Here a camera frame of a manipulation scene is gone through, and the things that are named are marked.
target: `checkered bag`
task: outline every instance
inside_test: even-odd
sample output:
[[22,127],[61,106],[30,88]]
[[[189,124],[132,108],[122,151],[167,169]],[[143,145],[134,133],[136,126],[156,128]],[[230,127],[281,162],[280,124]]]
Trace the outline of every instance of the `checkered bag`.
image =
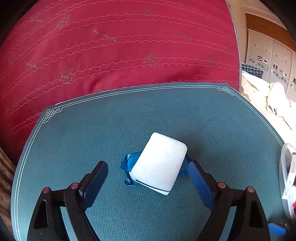
[[242,70],[262,79],[263,71],[261,69],[258,69],[256,67],[253,67],[247,64],[242,64]]

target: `brown curtain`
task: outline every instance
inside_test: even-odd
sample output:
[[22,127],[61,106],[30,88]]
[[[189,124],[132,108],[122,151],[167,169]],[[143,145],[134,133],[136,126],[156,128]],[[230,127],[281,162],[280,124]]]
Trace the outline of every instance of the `brown curtain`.
[[12,233],[10,201],[15,166],[0,147],[0,217]]

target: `transparent plastic container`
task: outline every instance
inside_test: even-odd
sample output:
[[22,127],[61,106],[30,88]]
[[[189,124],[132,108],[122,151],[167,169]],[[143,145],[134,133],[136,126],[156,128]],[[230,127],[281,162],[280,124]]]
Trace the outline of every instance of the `transparent plastic container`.
[[284,211],[289,219],[295,217],[293,205],[290,197],[286,194],[288,172],[292,162],[292,153],[296,152],[296,148],[291,144],[284,144],[281,150],[281,159],[279,162],[279,186],[281,191],[281,200],[283,202]]

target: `red mattress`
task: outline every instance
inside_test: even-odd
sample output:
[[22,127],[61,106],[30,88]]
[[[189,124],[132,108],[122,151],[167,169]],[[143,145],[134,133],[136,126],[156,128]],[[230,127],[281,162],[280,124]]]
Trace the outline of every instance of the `red mattress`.
[[41,0],[0,56],[0,145],[15,163],[42,110],[58,102],[165,82],[239,89],[225,0]]

